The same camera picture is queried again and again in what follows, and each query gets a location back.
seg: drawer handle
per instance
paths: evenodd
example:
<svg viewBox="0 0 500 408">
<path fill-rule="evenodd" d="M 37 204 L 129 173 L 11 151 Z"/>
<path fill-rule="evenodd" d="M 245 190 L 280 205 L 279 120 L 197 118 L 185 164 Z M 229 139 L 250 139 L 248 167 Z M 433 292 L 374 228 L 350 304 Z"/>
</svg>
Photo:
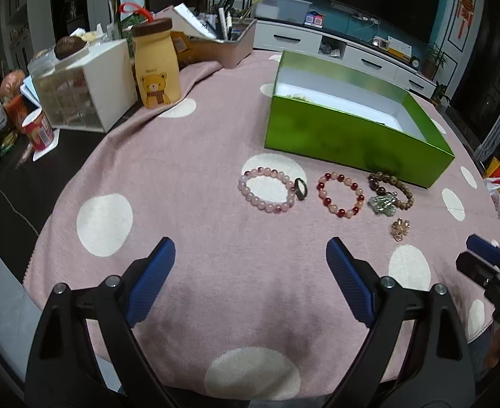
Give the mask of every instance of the drawer handle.
<svg viewBox="0 0 500 408">
<path fill-rule="evenodd" d="M 409 80 L 409 83 L 411 83 L 413 86 L 416 86 L 416 87 L 419 87 L 420 89 L 424 89 L 424 86 L 420 86 L 418 83 L 415 83 L 414 81 L 412 80 Z"/>
<path fill-rule="evenodd" d="M 382 66 L 380 66 L 376 63 L 373 63 L 371 61 L 364 60 L 363 58 L 361 59 L 361 61 L 363 61 L 365 64 L 368 64 L 369 66 L 376 67 L 377 69 L 382 69 Z"/>
<path fill-rule="evenodd" d="M 286 41 L 293 41 L 294 43 L 300 43 L 301 40 L 299 38 L 290 38 L 290 37 L 284 37 L 283 35 L 273 35 L 274 38 L 278 39 L 284 39 Z"/>
</svg>

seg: pink tablecloth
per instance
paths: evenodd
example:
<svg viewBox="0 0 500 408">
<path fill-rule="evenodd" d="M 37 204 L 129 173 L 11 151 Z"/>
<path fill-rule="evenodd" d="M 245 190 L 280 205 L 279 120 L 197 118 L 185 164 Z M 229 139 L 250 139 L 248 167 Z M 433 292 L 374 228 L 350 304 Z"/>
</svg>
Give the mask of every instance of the pink tablecloth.
<svg viewBox="0 0 500 408">
<path fill-rule="evenodd" d="M 365 208 L 339 219 L 313 189 L 335 171 L 369 196 L 366 173 L 263 148 L 278 58 L 255 51 L 233 70 L 184 69 L 185 99 L 166 111 L 141 109 L 110 132 L 38 239 L 24 284 L 39 306 L 57 282 L 94 287 L 146 257 L 161 237 L 175 242 L 175 266 L 134 329 L 164 384 L 238 399 L 332 392 L 367 333 L 325 262 L 334 236 L 379 276 L 425 290 L 445 283 L 469 340 L 491 321 L 482 290 L 456 271 L 455 259 L 472 233 L 500 244 L 500 224 L 471 159 L 433 106 L 418 99 L 456 158 L 430 189 L 411 188 L 415 206 L 396 215 L 410 220 L 410 235 L 395 242 L 393 218 Z M 331 130 L 331 139 L 342 133 L 349 131 Z M 286 213 L 259 211 L 237 189 L 241 173 L 258 166 L 304 178 L 309 197 Z M 265 200 L 285 195 L 271 178 L 252 182 Z M 338 183 L 330 196 L 343 208 L 355 200 Z M 90 332 L 107 356 L 94 324 Z M 406 324 L 386 379 L 398 372 L 409 336 Z"/>
</svg>

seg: drawer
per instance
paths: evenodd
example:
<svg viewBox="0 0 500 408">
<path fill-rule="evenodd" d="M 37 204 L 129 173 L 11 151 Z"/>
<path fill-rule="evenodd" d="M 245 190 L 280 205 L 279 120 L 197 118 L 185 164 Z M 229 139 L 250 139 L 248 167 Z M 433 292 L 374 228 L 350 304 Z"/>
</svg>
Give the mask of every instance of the drawer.
<svg viewBox="0 0 500 408">
<path fill-rule="evenodd" d="M 407 90 L 412 89 L 428 98 L 431 98 L 431 95 L 433 95 L 435 91 L 435 86 L 433 84 L 400 67 L 397 70 L 394 81 L 397 86 Z"/>
<path fill-rule="evenodd" d="M 257 22 L 254 48 L 268 50 L 297 50 L 317 54 L 322 35 L 275 24 Z"/>
<path fill-rule="evenodd" d="M 389 81 L 393 81 L 399 68 L 385 59 L 350 46 L 344 51 L 342 64 Z"/>
</svg>

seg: screw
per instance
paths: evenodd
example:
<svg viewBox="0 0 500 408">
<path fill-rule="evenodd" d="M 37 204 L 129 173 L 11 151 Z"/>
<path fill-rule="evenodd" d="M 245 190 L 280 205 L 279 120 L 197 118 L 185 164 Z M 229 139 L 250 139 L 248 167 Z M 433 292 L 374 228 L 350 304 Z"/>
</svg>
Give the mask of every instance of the screw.
<svg viewBox="0 0 500 408">
<path fill-rule="evenodd" d="M 67 284 L 64 284 L 63 282 L 60 282 L 58 284 L 55 284 L 53 287 L 53 292 L 55 294 L 63 294 L 63 292 L 67 289 Z"/>
<path fill-rule="evenodd" d="M 393 288 L 393 287 L 395 287 L 395 280 L 392 277 L 389 277 L 389 276 L 384 276 L 380 280 L 380 283 L 382 284 L 383 287 L 386 287 L 386 288 Z"/>
<path fill-rule="evenodd" d="M 117 287 L 119 284 L 119 276 L 109 276 L 105 279 L 105 285 L 110 288 Z"/>
<path fill-rule="evenodd" d="M 437 284 L 435 286 L 435 291 L 440 295 L 445 295 L 448 292 L 448 289 L 443 284 Z"/>
</svg>

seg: bear bottle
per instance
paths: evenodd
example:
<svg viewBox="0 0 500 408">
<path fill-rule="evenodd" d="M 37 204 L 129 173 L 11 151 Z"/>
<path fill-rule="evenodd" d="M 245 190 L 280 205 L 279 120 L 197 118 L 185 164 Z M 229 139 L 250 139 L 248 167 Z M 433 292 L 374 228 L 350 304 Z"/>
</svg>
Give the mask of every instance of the bear bottle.
<svg viewBox="0 0 500 408">
<path fill-rule="evenodd" d="M 175 103 L 182 96 L 178 59 L 170 39 L 172 28 L 170 18 L 159 18 L 132 28 L 138 91 L 147 108 Z"/>
</svg>

